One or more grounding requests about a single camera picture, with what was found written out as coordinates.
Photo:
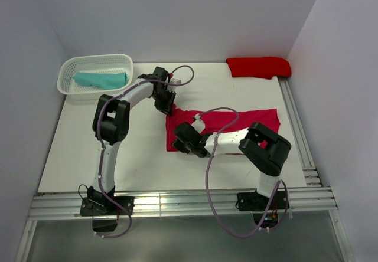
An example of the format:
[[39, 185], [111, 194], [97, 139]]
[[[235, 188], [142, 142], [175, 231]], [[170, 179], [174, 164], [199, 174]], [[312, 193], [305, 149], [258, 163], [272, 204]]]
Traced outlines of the magenta t shirt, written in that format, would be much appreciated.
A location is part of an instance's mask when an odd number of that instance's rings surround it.
[[[167, 152], [177, 151], [172, 145], [176, 139], [174, 129], [184, 122], [191, 124], [194, 121], [194, 117], [200, 113], [201, 112], [198, 110], [182, 110], [179, 107], [174, 106], [172, 115], [165, 118]], [[236, 114], [231, 111], [214, 111], [206, 113], [201, 117], [201, 120], [205, 123], [203, 133], [218, 132], [222, 127], [229, 124], [235, 118]], [[260, 122], [276, 133], [279, 132], [279, 127], [281, 125], [277, 109], [251, 110], [239, 112], [238, 121], [224, 131], [234, 132], [242, 130], [250, 127], [254, 122]]]

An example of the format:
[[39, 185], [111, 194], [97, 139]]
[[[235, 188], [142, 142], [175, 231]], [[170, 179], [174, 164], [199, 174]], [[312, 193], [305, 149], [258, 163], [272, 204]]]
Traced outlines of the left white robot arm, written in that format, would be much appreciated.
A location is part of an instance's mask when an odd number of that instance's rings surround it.
[[156, 67], [153, 73], [140, 75], [123, 93], [100, 96], [92, 126], [100, 143], [99, 164], [87, 194], [97, 196], [93, 206], [101, 214], [109, 214], [115, 207], [115, 199], [109, 194], [115, 189], [116, 160], [120, 144], [129, 132], [131, 109], [152, 98], [155, 108], [170, 116], [175, 88], [181, 85], [181, 80], [174, 79], [172, 73]]

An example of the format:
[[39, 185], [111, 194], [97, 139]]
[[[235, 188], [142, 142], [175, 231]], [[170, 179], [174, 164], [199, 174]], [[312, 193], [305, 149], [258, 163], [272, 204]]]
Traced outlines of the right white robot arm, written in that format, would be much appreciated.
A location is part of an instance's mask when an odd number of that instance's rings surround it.
[[260, 122], [235, 132], [204, 133], [203, 129], [201, 120], [178, 125], [172, 146], [199, 158], [245, 155], [259, 170], [256, 203], [263, 209], [270, 208], [276, 201], [273, 189], [291, 150], [290, 142]]

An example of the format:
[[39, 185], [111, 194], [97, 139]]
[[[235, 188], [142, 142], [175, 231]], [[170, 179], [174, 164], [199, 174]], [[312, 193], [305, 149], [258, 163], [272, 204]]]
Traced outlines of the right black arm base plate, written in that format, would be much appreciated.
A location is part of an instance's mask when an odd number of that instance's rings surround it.
[[[235, 207], [240, 212], [252, 212], [253, 220], [256, 225], [262, 218], [269, 198], [264, 197], [254, 192], [239, 192], [237, 193], [237, 201]], [[267, 215], [265, 216], [262, 228], [268, 229], [277, 226], [279, 223], [279, 211], [289, 210], [289, 201], [284, 191], [278, 191], [274, 196]]]

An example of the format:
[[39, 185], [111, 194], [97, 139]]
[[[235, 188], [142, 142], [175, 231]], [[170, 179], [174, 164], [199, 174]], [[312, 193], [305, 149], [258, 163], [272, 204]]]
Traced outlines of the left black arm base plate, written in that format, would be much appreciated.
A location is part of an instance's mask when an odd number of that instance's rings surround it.
[[79, 215], [92, 217], [92, 230], [96, 235], [107, 236], [113, 232], [121, 215], [131, 218], [135, 201], [133, 196], [115, 196], [114, 188], [104, 196], [85, 184], [79, 185], [77, 193], [82, 200]]

